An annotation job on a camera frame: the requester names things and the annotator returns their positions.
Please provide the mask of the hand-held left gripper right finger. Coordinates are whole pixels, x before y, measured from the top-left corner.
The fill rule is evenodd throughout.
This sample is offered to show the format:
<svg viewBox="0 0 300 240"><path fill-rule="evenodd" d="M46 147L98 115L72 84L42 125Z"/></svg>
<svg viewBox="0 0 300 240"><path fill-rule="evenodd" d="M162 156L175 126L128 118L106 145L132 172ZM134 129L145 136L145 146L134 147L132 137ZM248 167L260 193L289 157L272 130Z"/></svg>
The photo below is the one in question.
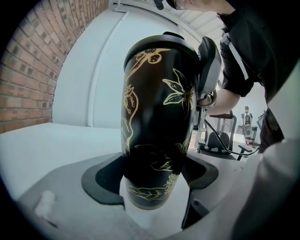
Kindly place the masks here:
<svg viewBox="0 0 300 240"><path fill-rule="evenodd" d="M189 186L182 240L297 240L300 142L285 140L242 163L184 158Z"/></svg>

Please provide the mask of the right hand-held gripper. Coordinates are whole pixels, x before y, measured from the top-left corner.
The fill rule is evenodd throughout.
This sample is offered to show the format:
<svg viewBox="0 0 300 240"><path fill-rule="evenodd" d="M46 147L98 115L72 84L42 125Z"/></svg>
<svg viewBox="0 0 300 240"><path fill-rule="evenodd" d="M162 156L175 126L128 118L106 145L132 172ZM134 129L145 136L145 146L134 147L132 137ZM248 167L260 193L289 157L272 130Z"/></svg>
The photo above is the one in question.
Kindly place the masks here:
<svg viewBox="0 0 300 240"><path fill-rule="evenodd" d="M194 130L207 130L204 126L206 111L216 104L217 91L215 89L221 71L221 57L215 42L211 38L207 36L202 38L198 47L198 57L200 59L198 94L202 94L201 99L209 96L211 104L196 105Z"/></svg>

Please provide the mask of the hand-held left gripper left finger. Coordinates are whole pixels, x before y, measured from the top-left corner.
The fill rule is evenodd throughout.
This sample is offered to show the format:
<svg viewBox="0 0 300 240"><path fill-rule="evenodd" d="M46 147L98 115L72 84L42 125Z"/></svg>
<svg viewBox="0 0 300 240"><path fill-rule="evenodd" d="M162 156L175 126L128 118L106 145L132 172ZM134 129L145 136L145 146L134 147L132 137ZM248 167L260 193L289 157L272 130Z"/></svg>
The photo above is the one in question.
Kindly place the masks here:
<svg viewBox="0 0 300 240"><path fill-rule="evenodd" d="M117 153L56 168L16 204L48 240L148 240L120 196L124 166Z"/></svg>

